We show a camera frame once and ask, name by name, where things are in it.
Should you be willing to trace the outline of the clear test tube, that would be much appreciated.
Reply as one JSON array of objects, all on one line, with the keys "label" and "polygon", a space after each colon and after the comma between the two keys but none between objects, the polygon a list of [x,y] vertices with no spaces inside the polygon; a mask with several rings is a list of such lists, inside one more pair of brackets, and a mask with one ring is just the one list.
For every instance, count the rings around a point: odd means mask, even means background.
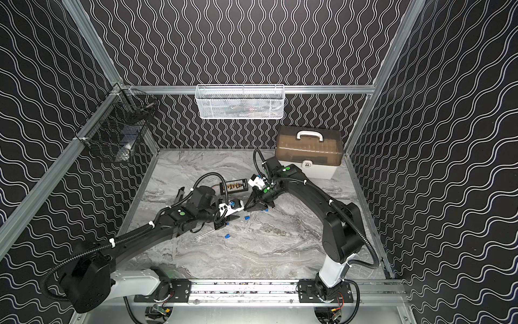
[{"label": "clear test tube", "polygon": [[216,232],[217,230],[216,229],[210,229],[208,232],[204,233],[204,234],[201,234],[199,236],[197,236],[195,238],[196,241],[200,241],[202,240],[203,238],[207,237],[209,234],[213,233],[213,232]]}]

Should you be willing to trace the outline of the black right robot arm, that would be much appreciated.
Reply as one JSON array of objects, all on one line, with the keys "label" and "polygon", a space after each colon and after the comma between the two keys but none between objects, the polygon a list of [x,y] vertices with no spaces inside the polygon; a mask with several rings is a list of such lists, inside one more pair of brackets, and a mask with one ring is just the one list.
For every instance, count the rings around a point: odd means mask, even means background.
[{"label": "black right robot arm", "polygon": [[265,159],[260,149],[254,150],[252,160],[256,174],[248,181],[252,193],[245,203],[246,211],[273,208],[277,198],[291,194],[321,221],[326,259],[313,286],[318,298],[329,302],[336,297],[352,265],[368,269],[379,267],[379,256],[368,240],[356,204],[345,204],[327,194],[294,164],[283,166],[276,157]]}]

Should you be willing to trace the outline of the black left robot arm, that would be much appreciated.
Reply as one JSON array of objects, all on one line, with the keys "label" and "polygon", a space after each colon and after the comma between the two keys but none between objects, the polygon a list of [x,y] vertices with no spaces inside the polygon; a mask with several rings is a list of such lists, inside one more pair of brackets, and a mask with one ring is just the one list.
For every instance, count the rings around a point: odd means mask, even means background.
[{"label": "black left robot arm", "polygon": [[224,226],[228,217],[241,211],[243,202],[228,191],[221,196],[196,181],[179,201],[161,209],[147,224],[101,242],[79,242],[70,256],[47,271],[40,280],[42,294],[69,302],[77,313],[87,313],[106,300],[130,295],[130,286],[115,273],[119,265],[156,245],[193,232],[196,226]]}]

